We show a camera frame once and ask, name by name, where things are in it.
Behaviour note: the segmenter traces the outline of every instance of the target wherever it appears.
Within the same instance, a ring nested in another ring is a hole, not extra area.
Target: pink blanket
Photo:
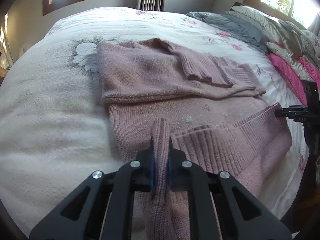
[[[320,72],[313,66],[310,62],[308,62],[306,56],[298,57],[297,61],[300,62],[303,67],[307,70],[310,77],[317,83],[318,88],[320,87]]]
[[[281,57],[279,57],[276,54],[271,53],[268,55],[268,58],[270,59],[271,63],[274,65],[274,67],[278,70],[278,72],[283,77],[283,79],[286,81],[286,83],[287,83],[288,87],[291,89],[291,91],[297,96],[297,98],[300,100],[300,102],[302,104],[306,105],[307,99],[306,99],[306,95],[303,91],[303,85],[301,83],[300,78],[292,70],[291,66],[284,59],[282,59]]]

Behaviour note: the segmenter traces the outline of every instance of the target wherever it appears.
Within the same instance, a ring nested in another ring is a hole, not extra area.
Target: white blanket
[[[100,105],[96,45],[155,37],[249,63],[267,102],[299,104],[264,54],[185,15],[98,8],[62,19],[0,88],[0,198],[27,236],[93,171],[123,164]],[[307,160],[302,125],[288,123],[293,145],[260,195],[279,218],[295,198]]]

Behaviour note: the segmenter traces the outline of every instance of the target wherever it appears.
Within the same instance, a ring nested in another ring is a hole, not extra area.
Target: knit fabric
[[[255,196],[292,144],[286,119],[274,115],[281,106],[262,99],[249,66],[159,39],[103,43],[97,55],[102,101],[123,160],[134,160],[154,138],[156,188],[137,194],[148,239],[190,238],[187,194],[166,183],[170,137],[188,160],[205,171],[229,171]]]
[[[97,56],[105,104],[187,95],[220,99],[266,92],[249,65],[160,39],[100,43]]]

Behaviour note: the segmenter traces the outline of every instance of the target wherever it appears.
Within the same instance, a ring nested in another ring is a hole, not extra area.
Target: pink flower print
[[[144,14],[144,13],[148,13],[146,11],[136,11],[136,14],[140,15],[140,14]]]
[[[219,35],[220,37],[223,37],[223,38],[230,38],[231,37],[230,33],[227,33],[227,32],[217,32],[217,35]]]
[[[187,19],[186,22],[189,23],[189,24],[196,24],[195,21],[191,21],[191,20],[189,20],[189,19]]]
[[[315,46],[320,47],[318,40],[315,40]]]
[[[232,47],[234,47],[236,50],[238,50],[238,51],[242,51],[243,50],[243,48],[242,48],[242,46],[241,45],[236,45],[236,44],[233,44],[233,43],[231,43],[230,44]]]

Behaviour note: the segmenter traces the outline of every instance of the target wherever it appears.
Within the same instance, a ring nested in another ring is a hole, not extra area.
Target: black mount
[[[277,117],[287,117],[304,126],[304,134],[309,152],[319,155],[320,143],[320,100],[316,82],[301,80],[307,98],[307,105],[289,106],[275,111]]]
[[[187,161],[170,141],[168,183],[187,191],[190,239],[219,240],[214,199],[224,240],[291,240],[290,231],[231,174],[212,174]],[[150,148],[117,172],[95,171],[31,231],[30,240],[129,240],[135,191],[155,183]]]

